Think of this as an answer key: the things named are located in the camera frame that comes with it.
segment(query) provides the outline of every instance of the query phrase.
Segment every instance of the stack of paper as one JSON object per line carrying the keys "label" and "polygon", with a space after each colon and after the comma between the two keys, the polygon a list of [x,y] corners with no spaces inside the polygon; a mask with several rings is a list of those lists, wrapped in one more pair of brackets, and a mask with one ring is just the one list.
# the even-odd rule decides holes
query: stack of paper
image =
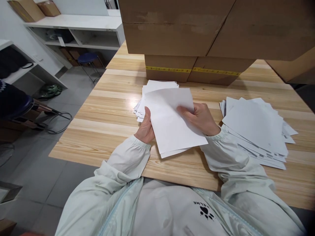
{"label": "stack of paper", "polygon": [[239,100],[230,97],[220,103],[222,129],[232,134],[240,149],[259,164],[286,169],[288,155],[285,143],[295,143],[298,134],[269,103],[261,98]]}
{"label": "stack of paper", "polygon": [[151,111],[151,123],[162,158],[208,144],[203,133],[186,122],[176,111],[178,106],[194,111],[189,88],[166,88],[147,92],[144,102]]}
{"label": "stack of paper", "polygon": [[168,88],[178,88],[179,85],[175,81],[155,81],[149,80],[147,85],[142,87],[142,99],[138,102],[138,104],[134,107],[134,113],[137,116],[137,121],[142,122],[145,115],[144,110],[144,98],[145,94],[148,92],[152,92],[159,89],[168,89]]}

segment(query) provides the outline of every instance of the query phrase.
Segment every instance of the navy blue stool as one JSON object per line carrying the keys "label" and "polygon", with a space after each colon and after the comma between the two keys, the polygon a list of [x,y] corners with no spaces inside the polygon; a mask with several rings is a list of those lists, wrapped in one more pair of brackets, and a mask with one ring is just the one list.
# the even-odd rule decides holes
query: navy blue stool
{"label": "navy blue stool", "polygon": [[[82,69],[84,70],[84,72],[88,75],[88,77],[90,78],[90,80],[92,80],[93,84],[95,85],[95,81],[97,79],[99,79],[102,75],[99,73],[99,71],[96,69],[95,65],[93,64],[93,61],[98,59],[100,61],[100,63],[102,64],[103,68],[105,69],[102,61],[100,60],[100,58],[98,57],[98,55],[96,53],[93,53],[93,52],[87,52],[85,54],[82,54],[81,56],[79,56],[78,58],[78,63],[79,65],[82,67]],[[86,70],[84,69],[83,65],[84,64],[87,64],[87,65],[90,65],[94,72],[98,73],[99,76],[96,78],[96,79],[92,79],[89,74],[86,72]]]}
{"label": "navy blue stool", "polygon": [[65,117],[63,115],[67,112],[56,111],[55,109],[37,101],[37,100],[34,100],[29,95],[25,96],[25,101],[23,101],[23,103],[19,107],[17,107],[12,113],[7,114],[4,117],[0,117],[0,119],[6,120],[6,121],[12,121],[12,122],[15,122],[18,124],[22,124],[22,125],[25,125],[31,129],[34,129],[34,130],[47,130],[48,133],[50,133],[50,134],[56,134],[57,133],[53,130],[49,130],[45,123],[42,123],[42,124],[35,123],[35,122],[29,120],[27,117],[25,117],[26,113],[28,113],[30,110],[35,110],[38,112],[44,111],[47,115],[53,115],[55,117],[61,116],[63,118],[66,118],[67,120],[70,120],[70,121],[72,120],[71,115],[70,115],[70,118]]}

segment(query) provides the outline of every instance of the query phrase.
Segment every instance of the jacket sleeve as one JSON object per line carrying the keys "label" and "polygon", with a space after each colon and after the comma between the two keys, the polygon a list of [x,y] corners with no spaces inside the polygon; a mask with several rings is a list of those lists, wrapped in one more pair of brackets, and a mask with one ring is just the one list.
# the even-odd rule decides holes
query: jacket sleeve
{"label": "jacket sleeve", "polygon": [[223,181],[221,197],[239,215],[250,215],[267,235],[301,235],[305,231],[293,210],[275,193],[264,168],[238,149],[235,138],[221,130],[200,146],[209,168]]}
{"label": "jacket sleeve", "polygon": [[94,171],[95,176],[84,180],[71,193],[55,235],[97,235],[120,197],[118,191],[141,176],[150,147],[135,136],[120,144],[109,160]]}

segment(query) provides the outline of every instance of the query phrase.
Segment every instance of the blue chair seat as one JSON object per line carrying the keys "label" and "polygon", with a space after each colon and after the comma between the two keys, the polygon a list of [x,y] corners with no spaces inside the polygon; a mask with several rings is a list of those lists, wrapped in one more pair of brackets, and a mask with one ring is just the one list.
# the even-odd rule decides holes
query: blue chair seat
{"label": "blue chair seat", "polygon": [[29,95],[26,95],[25,101],[21,106],[17,107],[13,113],[11,113],[5,117],[1,117],[1,119],[2,120],[14,120],[17,117],[24,115],[27,111],[29,111],[32,108],[33,102],[34,102],[33,98]]}
{"label": "blue chair seat", "polygon": [[87,53],[82,54],[81,56],[79,56],[78,62],[80,64],[87,64],[87,63],[93,62],[95,59],[97,59],[96,53],[87,52]]}

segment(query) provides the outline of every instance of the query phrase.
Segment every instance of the zipper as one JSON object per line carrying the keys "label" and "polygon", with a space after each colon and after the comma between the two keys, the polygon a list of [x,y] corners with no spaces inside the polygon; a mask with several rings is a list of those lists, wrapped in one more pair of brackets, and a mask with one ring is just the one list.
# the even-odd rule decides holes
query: zipper
{"label": "zipper", "polygon": [[104,222],[102,228],[100,229],[100,231],[98,232],[97,236],[103,235],[104,230],[106,229],[106,227],[107,227],[107,225],[108,225],[108,223],[109,223],[109,221],[110,221],[112,215],[114,214],[114,212],[116,211],[116,209],[117,209],[117,207],[118,207],[118,205],[119,205],[119,202],[120,202],[120,201],[122,200],[122,198],[127,194],[128,190],[131,189],[131,187],[132,187],[133,185],[135,185],[137,182],[138,182],[138,180],[134,180],[133,183],[132,183],[130,186],[128,186],[127,189],[123,192],[123,194],[118,198],[118,200],[117,200],[117,202],[116,202],[114,208],[112,209],[112,211],[110,212],[109,216],[108,216],[107,219],[105,220],[105,222]]}
{"label": "zipper", "polygon": [[[203,189],[197,189],[195,188],[195,190],[201,192],[203,195],[206,195]],[[226,208],[226,206],[224,206],[221,202],[217,201],[216,199],[212,199],[213,201],[215,201],[216,203],[218,203],[220,206],[222,206],[225,210],[227,210],[229,213],[231,213],[232,215],[234,215],[236,218],[238,218],[243,224],[245,224],[247,227],[249,227],[252,231],[256,232],[258,235],[263,236],[260,232],[258,232],[254,227],[252,227],[246,220],[244,220],[242,217],[240,217],[236,212],[231,211],[230,209]]]}

